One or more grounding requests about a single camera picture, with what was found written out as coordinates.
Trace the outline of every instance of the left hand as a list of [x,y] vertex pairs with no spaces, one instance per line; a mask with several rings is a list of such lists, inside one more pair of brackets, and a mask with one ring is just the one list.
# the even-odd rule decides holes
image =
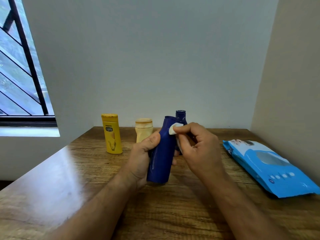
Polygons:
[[[154,149],[160,143],[161,136],[159,131],[154,132],[142,142],[133,145],[129,159],[122,169],[126,172],[129,179],[136,184],[137,190],[147,183],[147,172],[150,161],[148,151]],[[177,161],[173,159],[172,164],[176,165]]]

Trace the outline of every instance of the right hand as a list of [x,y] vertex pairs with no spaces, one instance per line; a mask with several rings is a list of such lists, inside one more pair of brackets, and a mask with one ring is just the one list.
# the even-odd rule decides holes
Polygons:
[[[222,164],[219,139],[198,123],[173,127],[178,134],[182,155],[190,170],[203,182],[222,177],[226,172]],[[190,145],[186,133],[191,132],[197,144]]]

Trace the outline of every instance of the window sill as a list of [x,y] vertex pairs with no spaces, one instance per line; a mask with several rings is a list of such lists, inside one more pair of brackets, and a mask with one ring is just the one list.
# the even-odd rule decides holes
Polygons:
[[1,136],[60,137],[58,128],[0,127]]

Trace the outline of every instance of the cream-colored bottle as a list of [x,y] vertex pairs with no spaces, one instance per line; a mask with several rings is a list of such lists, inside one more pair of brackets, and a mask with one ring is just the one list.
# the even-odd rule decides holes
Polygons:
[[146,139],[153,132],[152,119],[139,118],[136,120],[137,143]]

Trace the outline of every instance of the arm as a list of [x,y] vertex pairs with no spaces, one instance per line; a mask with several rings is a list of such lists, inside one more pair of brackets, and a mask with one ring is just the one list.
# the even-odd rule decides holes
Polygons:
[[110,239],[130,196],[146,184],[148,151],[159,142],[160,134],[155,132],[141,143],[135,144],[125,166],[94,198],[50,234],[48,239]]
[[[226,173],[218,137],[197,123],[174,127],[182,154],[191,171],[208,188],[237,240],[291,239],[238,188]],[[191,146],[185,133],[198,143]]]

